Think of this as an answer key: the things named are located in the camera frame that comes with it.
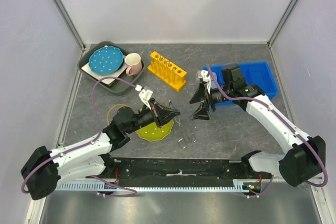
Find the metal crucible tongs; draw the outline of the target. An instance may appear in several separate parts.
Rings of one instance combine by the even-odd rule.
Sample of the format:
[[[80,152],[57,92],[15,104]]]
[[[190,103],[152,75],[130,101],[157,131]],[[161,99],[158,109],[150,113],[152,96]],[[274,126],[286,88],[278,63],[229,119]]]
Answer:
[[[174,121],[177,123],[178,128],[182,134],[182,137],[178,140],[178,145],[181,149],[185,149],[187,146],[187,142],[195,143],[196,137],[194,133],[188,132],[187,129],[182,125],[180,116],[177,115],[174,117]]]

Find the yellow test tube rack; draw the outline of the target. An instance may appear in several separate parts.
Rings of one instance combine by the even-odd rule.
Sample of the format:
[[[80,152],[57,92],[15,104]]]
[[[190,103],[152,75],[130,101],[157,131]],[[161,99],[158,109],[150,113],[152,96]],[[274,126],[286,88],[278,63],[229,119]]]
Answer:
[[[147,70],[179,92],[187,83],[185,77],[187,72],[154,51],[150,54],[151,62]]]

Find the white wash bottle red cap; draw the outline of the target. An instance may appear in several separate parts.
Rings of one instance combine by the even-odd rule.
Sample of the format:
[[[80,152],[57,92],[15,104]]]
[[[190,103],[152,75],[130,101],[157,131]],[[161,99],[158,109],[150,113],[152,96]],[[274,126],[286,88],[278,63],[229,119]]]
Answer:
[[[211,79],[211,89],[215,89],[215,88],[217,88],[217,86],[216,86],[216,84],[215,84],[215,81],[214,81],[214,80],[217,81],[217,74],[216,74],[215,72],[213,72],[213,76],[212,76],[212,77],[209,76],[209,77],[210,77],[210,79]]]

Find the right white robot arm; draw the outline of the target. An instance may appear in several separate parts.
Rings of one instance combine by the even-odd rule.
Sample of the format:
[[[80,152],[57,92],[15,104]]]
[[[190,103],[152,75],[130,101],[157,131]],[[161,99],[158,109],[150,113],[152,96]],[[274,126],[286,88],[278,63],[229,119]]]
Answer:
[[[328,183],[326,144],[320,136],[312,137],[295,126],[271,102],[256,84],[248,84],[239,65],[222,68],[224,84],[220,85],[211,69],[199,70],[199,86],[190,100],[199,103],[192,120],[209,120],[216,104],[232,101],[254,117],[277,141],[282,154],[254,151],[242,157],[241,174],[248,179],[258,173],[281,176],[290,186],[308,183],[324,187]]]

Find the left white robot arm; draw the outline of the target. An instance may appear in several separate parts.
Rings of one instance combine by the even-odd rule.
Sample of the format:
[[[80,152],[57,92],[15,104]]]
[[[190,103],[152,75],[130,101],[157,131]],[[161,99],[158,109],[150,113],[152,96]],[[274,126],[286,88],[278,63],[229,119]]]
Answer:
[[[57,186],[77,178],[98,175],[111,178],[115,165],[109,154],[126,145],[129,134],[152,123],[161,128],[180,114],[174,106],[163,106],[154,98],[137,112],[123,106],[110,124],[92,137],[53,150],[45,146],[36,148],[20,171],[24,179],[21,190],[39,200]]]

